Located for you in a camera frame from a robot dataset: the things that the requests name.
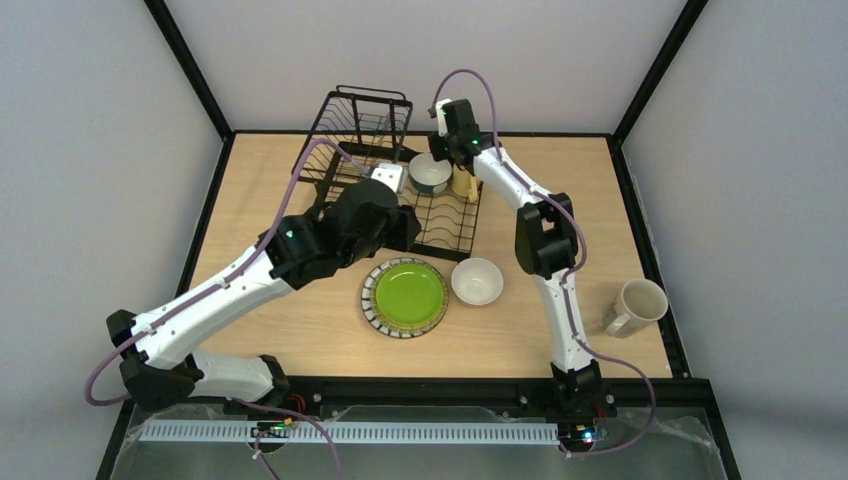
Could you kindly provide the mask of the yellow mug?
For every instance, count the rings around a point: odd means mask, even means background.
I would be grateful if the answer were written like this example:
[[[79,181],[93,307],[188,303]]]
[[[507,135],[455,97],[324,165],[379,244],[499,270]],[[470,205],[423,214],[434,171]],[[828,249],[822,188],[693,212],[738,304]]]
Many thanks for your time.
[[[476,204],[479,201],[478,179],[458,165],[453,166],[451,189],[456,195],[464,197],[469,203]]]

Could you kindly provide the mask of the teal patterned white bowl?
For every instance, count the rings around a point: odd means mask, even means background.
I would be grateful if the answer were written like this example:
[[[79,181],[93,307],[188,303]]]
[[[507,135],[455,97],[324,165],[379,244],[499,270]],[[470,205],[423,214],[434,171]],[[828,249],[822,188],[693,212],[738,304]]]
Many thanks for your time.
[[[421,153],[408,164],[412,187],[419,193],[438,195],[448,186],[453,169],[448,160],[435,160],[430,153]]]

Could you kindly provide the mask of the plain white bowl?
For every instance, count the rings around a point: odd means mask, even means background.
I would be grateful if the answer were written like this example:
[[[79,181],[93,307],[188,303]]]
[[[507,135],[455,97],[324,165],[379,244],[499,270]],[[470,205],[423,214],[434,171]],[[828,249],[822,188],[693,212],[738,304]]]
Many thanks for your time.
[[[486,306],[501,296],[504,277],[493,262],[471,257],[456,265],[450,283],[454,294],[464,304]]]

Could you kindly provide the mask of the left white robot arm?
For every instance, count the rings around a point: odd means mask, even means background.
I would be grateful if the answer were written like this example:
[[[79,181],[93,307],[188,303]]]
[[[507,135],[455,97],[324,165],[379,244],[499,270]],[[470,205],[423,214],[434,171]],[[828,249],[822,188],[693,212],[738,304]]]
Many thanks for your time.
[[[290,384],[271,355],[230,357],[200,344],[245,314],[330,278],[382,248],[408,251],[421,225],[413,207],[376,179],[347,186],[330,202],[287,215],[215,276],[168,304],[107,319],[129,396],[155,412],[194,398],[282,406]]]

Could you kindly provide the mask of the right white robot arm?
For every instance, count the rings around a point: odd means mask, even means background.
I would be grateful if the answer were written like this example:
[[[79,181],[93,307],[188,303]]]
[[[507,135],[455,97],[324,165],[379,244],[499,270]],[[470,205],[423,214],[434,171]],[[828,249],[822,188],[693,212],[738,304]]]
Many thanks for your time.
[[[570,197],[552,193],[524,172],[494,134],[480,129],[468,100],[438,100],[428,113],[437,122],[428,137],[434,158],[493,188],[516,213],[515,256],[540,293],[552,337],[547,395],[552,408],[566,415],[593,413],[595,401],[605,395],[577,303],[577,255],[584,238],[574,225]]]

